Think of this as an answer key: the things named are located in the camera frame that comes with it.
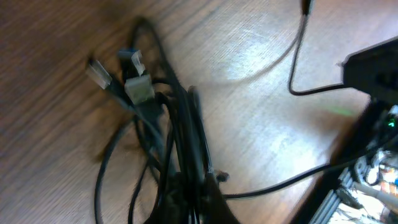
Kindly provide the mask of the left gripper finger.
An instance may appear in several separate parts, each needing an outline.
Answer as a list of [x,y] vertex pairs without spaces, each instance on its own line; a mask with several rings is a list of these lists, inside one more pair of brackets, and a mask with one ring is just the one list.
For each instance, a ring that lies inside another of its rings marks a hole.
[[228,207],[212,173],[205,175],[202,199],[204,224],[240,224]]

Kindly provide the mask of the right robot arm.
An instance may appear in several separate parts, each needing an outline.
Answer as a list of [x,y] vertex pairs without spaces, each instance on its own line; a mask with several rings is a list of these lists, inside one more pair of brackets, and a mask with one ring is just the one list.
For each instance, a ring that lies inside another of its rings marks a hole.
[[294,215],[292,223],[324,223],[337,208],[336,191],[343,186],[345,177],[353,174],[357,162],[396,140],[397,133],[393,132],[374,145],[368,145],[371,140],[370,128],[379,121],[383,111],[397,104],[397,38],[348,55],[343,62],[343,82],[315,92],[342,88],[354,88],[366,93],[371,101],[335,162],[312,168],[286,183],[286,186],[290,186],[315,174],[323,174]]

